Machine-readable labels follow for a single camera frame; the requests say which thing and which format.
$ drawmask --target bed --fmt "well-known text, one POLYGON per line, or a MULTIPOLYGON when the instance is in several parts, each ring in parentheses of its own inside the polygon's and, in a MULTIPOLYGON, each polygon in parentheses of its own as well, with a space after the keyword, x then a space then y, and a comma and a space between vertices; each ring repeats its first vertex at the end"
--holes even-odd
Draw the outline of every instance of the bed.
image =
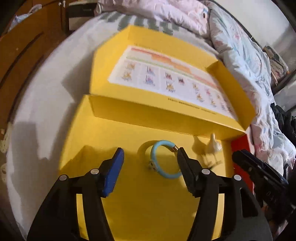
POLYGON ((257 157, 283 174, 284 164, 293 160, 296 150, 280 132, 270 108, 274 99, 268 57, 225 11, 212 2, 204 3, 209 9, 208 35, 174 22, 148 19, 145 14, 106 12, 74 32, 41 66, 17 110, 7 153, 9 198, 24 237, 57 178, 68 127, 89 91, 94 51, 129 24, 172 35, 221 58, 255 107, 251 129, 257 157))

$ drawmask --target white wall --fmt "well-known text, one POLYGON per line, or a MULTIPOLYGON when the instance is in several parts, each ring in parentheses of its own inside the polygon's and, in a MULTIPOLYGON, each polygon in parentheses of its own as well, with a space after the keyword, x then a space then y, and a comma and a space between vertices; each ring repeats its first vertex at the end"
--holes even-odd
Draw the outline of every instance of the white wall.
POLYGON ((264 47, 283 37, 290 24, 271 0, 215 0, 229 11, 264 47))

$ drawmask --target black fabric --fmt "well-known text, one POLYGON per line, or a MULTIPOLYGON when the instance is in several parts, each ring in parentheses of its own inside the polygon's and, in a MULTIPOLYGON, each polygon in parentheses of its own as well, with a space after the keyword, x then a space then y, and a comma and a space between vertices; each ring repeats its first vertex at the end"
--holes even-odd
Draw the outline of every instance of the black fabric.
POLYGON ((286 113, 280 106, 271 104, 274 116, 281 132, 296 146, 296 119, 291 113, 286 113))

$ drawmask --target plastic bag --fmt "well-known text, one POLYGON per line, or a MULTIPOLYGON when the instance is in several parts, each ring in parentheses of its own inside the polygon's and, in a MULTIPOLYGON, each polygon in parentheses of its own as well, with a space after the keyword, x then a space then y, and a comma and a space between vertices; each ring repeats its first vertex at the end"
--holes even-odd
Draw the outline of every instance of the plastic bag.
POLYGON ((10 27, 8 29, 7 32, 10 32, 16 25, 18 25, 20 22, 22 22, 24 19, 26 19, 27 17, 29 17, 30 15, 32 15, 33 13, 37 12, 38 10, 40 10, 42 8, 41 4, 36 4, 35 6, 33 6, 30 11, 26 14, 22 14, 19 16, 15 16, 14 19, 12 20, 10 27))

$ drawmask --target blue gripper pad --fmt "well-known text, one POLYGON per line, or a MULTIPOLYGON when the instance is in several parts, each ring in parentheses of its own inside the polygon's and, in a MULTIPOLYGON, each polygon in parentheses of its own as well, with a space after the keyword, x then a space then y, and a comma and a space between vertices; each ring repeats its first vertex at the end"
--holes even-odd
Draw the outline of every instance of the blue gripper pad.
POLYGON ((102 191, 102 197, 107 197, 115 187, 119 172, 124 161, 124 151, 122 148, 117 148, 114 156, 102 162, 99 167, 100 176, 104 177, 105 184, 102 191))

